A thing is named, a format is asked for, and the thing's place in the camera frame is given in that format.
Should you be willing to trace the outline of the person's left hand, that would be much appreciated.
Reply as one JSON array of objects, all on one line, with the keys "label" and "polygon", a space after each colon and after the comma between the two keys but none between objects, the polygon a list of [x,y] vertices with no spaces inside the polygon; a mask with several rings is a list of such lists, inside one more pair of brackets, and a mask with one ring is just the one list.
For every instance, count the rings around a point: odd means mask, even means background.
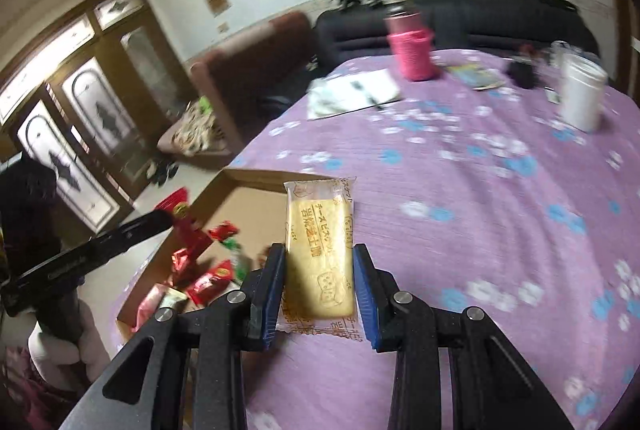
[{"label": "person's left hand", "polygon": [[96,329],[91,309],[84,300],[79,301],[79,320],[82,334],[78,343],[43,332],[36,323],[28,338],[28,351],[38,374],[49,386],[63,391],[80,389],[77,372],[79,365],[89,382],[98,378],[111,359]]}]

